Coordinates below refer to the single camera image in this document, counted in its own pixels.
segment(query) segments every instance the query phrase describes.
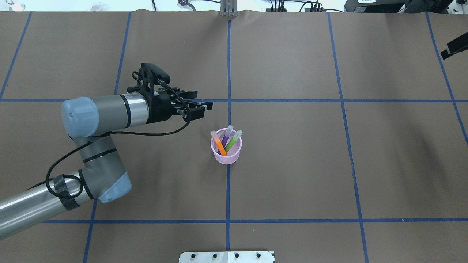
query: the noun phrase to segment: marker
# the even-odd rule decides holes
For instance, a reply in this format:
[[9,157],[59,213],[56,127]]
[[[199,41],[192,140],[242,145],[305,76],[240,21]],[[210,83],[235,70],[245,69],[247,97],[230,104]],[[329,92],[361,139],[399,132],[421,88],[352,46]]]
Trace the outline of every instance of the marker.
[[223,145],[223,147],[226,147],[227,139],[229,139],[229,137],[231,136],[233,129],[234,129],[234,126],[232,126],[231,124],[227,126],[226,132],[224,133],[224,137],[221,140],[221,144]]
[[224,150],[223,145],[221,144],[221,141],[218,138],[218,135],[216,134],[216,131],[211,131],[211,137],[213,137],[214,143],[218,146],[219,151],[221,152],[222,156],[227,156],[226,151]]
[[229,150],[231,150],[231,148],[234,146],[234,143],[237,141],[237,139],[239,139],[241,137],[241,135],[242,135],[241,130],[238,130],[237,133],[234,134],[231,141],[226,145],[226,153],[229,152]]

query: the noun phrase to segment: white bracket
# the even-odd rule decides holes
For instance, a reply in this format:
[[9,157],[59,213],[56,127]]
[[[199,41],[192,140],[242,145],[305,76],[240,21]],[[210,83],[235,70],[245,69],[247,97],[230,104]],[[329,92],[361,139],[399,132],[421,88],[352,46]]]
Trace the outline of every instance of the white bracket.
[[219,14],[223,17],[237,16],[237,0],[220,0],[221,10]]
[[275,263],[275,252],[184,252],[179,257],[179,263]]

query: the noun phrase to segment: orange marker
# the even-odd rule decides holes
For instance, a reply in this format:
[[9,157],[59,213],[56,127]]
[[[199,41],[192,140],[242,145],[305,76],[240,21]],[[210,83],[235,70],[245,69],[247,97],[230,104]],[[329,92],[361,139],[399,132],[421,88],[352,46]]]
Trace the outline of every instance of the orange marker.
[[214,143],[218,146],[219,152],[221,153],[222,156],[227,156],[226,150],[223,147],[223,144],[219,140],[218,135],[216,134],[216,131],[211,131],[211,137],[213,137]]

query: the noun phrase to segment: pink cup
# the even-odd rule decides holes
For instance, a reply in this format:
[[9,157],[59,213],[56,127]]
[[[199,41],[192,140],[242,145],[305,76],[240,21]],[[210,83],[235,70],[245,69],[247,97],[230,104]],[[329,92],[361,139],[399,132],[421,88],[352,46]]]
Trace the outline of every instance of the pink cup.
[[[225,130],[226,130],[226,128],[223,128],[223,129],[220,129],[220,130],[216,131],[216,134],[218,135],[220,140],[223,140]],[[233,130],[233,133],[231,133],[231,137],[233,137],[234,134],[236,134],[236,133],[237,133],[237,131]],[[232,164],[235,161],[237,161],[237,159],[239,159],[239,155],[241,154],[242,137],[240,137],[234,143],[233,147],[227,153],[227,156],[222,156],[221,154],[218,153],[218,147],[214,143],[213,138],[211,138],[210,144],[211,144],[211,150],[214,153],[214,158],[216,158],[216,160],[219,163],[221,163],[221,164]]]

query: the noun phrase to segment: light blue plastic cap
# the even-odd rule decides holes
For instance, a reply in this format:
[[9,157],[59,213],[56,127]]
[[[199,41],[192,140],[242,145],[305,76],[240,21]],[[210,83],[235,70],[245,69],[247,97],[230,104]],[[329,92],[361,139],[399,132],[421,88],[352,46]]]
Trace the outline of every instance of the light blue plastic cap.
[[103,203],[114,201],[115,199],[128,194],[130,189],[132,189],[132,183],[130,182],[128,173],[125,172],[124,175],[122,175],[122,177],[117,180],[117,182],[115,182],[99,197],[99,200]]
[[88,137],[96,132],[99,112],[88,97],[66,100],[62,104],[62,121],[70,137]]

